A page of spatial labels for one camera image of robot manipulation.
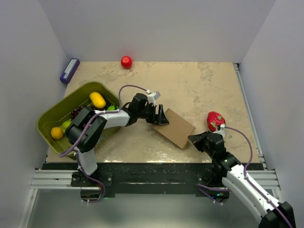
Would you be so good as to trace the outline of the brown cardboard box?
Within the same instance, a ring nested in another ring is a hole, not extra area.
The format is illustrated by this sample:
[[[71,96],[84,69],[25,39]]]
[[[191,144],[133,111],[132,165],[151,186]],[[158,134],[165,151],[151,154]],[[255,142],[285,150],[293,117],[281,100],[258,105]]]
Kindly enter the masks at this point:
[[[169,121],[169,124],[154,125],[153,128],[180,149],[187,149],[189,146],[188,136],[194,133],[196,127],[171,109],[167,109],[164,114]]]

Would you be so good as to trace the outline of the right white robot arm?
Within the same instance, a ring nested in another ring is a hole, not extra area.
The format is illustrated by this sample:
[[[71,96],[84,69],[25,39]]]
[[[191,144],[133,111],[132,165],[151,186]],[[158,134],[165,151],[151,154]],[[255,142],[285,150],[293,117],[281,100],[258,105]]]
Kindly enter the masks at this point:
[[[200,152],[212,160],[214,185],[232,191],[252,213],[260,228],[295,228],[294,210],[288,202],[280,202],[263,189],[247,172],[241,162],[227,151],[223,136],[204,132],[188,139]]]

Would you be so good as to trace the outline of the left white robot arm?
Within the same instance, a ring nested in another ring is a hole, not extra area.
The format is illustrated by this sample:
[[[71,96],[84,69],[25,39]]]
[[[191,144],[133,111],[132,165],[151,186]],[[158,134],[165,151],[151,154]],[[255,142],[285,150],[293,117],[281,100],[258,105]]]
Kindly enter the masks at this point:
[[[90,107],[84,107],[80,111],[65,130],[65,135],[72,146],[61,153],[61,156],[66,156],[70,152],[76,154],[78,166],[83,172],[83,183],[94,186],[98,182],[94,148],[105,129],[130,126],[138,119],[160,126],[169,124],[163,105],[156,104],[159,97],[159,92],[148,95],[137,93],[131,102],[114,111],[98,111]]]

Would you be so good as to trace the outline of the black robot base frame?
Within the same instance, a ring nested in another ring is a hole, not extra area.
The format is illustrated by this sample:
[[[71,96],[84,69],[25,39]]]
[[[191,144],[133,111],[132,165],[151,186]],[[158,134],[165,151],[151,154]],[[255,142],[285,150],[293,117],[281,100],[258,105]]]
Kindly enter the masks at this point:
[[[92,178],[101,181],[106,197],[116,194],[180,194],[226,202],[229,192],[198,188],[198,184],[221,188],[210,163],[98,163]]]

